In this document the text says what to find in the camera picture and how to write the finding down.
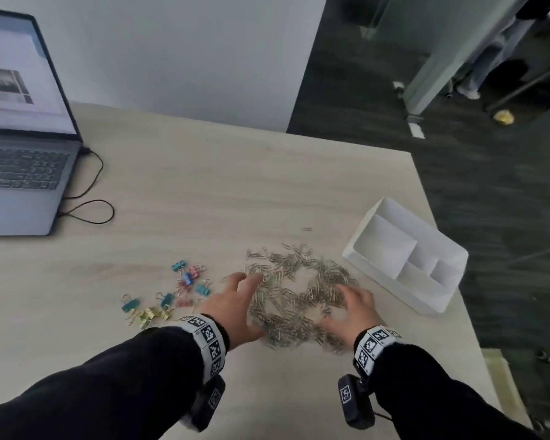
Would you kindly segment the person's right hand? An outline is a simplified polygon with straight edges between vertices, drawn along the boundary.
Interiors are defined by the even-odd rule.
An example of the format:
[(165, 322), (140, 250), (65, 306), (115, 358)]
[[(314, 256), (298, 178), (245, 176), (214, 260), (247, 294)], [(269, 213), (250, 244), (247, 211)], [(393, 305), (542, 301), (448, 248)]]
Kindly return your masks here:
[(385, 325), (379, 316), (372, 293), (357, 286), (336, 284), (335, 289), (344, 297), (346, 316), (350, 321), (349, 335), (335, 335), (345, 345), (352, 348), (359, 334), (377, 325)]

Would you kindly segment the person's left hand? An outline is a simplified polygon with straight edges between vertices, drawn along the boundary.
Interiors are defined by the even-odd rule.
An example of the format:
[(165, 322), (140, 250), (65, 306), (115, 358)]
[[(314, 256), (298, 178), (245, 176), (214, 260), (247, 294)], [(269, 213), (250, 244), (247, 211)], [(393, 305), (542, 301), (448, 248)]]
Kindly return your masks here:
[(225, 330), (228, 352), (243, 345), (243, 327), (252, 324), (247, 320), (249, 307), (263, 279), (262, 273), (252, 276), (232, 273), (226, 277), (224, 289), (200, 306), (202, 314), (212, 317)]

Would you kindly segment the person's left forearm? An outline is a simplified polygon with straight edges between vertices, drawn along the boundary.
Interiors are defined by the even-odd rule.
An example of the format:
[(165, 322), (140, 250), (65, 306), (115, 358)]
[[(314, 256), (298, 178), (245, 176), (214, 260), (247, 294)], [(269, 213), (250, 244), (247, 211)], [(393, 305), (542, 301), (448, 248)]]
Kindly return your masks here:
[(0, 440), (160, 440), (207, 381), (208, 349), (152, 328), (0, 404)]

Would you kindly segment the person's right forearm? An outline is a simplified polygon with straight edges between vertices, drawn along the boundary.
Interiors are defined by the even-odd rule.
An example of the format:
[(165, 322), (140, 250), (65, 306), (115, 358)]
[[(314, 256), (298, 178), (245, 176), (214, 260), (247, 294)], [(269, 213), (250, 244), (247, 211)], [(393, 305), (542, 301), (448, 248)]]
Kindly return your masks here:
[(397, 343), (385, 348), (370, 384), (401, 440), (541, 440), (451, 378), (420, 347)]

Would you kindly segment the pile of silver paper clips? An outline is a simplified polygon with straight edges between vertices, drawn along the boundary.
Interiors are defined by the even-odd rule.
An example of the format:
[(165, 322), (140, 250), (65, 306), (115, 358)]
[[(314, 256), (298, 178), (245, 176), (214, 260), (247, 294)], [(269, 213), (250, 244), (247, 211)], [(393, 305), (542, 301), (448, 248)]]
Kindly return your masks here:
[(344, 342), (317, 322), (346, 310), (337, 284), (358, 286), (358, 281), (336, 261), (316, 257), (306, 244), (282, 247), (283, 251), (263, 248), (246, 252), (245, 274), (263, 277), (251, 299), (250, 321), (263, 329), (269, 348), (311, 343), (329, 353), (343, 354)]

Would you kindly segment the white marker wristband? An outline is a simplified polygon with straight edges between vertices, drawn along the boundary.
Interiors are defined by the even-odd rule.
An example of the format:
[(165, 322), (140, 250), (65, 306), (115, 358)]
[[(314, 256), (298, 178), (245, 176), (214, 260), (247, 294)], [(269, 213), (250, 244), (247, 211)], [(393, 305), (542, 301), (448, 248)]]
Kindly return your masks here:
[(397, 343), (404, 343), (403, 338), (386, 326), (377, 325), (364, 332), (357, 343), (353, 361), (362, 381), (370, 378), (375, 362), (384, 349)]
[(224, 368), (227, 349), (216, 322), (202, 314), (184, 316), (176, 320), (177, 327), (192, 335), (203, 358), (203, 386), (211, 382)]

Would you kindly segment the white divided organizer tray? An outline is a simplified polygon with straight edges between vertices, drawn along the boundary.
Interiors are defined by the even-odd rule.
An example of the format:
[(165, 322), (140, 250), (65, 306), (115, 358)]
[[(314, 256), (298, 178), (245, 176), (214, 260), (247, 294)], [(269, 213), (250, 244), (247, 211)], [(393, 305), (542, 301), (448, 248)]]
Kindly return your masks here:
[(343, 258), (414, 311), (439, 316), (462, 281), (469, 253), (383, 197), (357, 226)]

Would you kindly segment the pile of coloured binder clips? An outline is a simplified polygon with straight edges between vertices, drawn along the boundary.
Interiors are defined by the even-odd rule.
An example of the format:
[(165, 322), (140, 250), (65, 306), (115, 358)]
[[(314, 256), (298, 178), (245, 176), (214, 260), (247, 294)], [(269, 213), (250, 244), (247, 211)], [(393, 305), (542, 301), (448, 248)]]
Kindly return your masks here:
[(128, 325), (136, 325), (139, 330), (162, 325), (171, 321), (177, 311), (196, 310), (210, 296), (212, 281), (204, 278), (205, 265), (182, 259), (171, 265), (170, 270), (174, 287), (156, 292), (154, 303), (147, 304), (143, 298), (129, 294), (121, 297), (121, 311)]

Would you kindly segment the grey laptop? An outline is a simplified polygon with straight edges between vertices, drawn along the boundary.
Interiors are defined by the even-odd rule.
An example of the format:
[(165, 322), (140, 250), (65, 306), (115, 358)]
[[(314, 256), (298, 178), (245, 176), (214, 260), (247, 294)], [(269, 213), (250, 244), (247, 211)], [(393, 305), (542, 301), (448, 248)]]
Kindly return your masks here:
[(36, 19), (0, 10), (0, 236), (46, 236), (83, 140)]

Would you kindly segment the glass partition post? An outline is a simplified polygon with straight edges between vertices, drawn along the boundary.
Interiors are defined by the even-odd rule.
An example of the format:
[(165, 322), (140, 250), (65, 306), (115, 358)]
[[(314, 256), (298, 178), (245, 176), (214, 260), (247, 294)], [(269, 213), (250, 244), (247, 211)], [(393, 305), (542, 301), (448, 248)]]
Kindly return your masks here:
[(526, 0), (461, 0), (426, 63), (404, 90), (409, 118), (416, 120), (459, 69), (510, 20)]

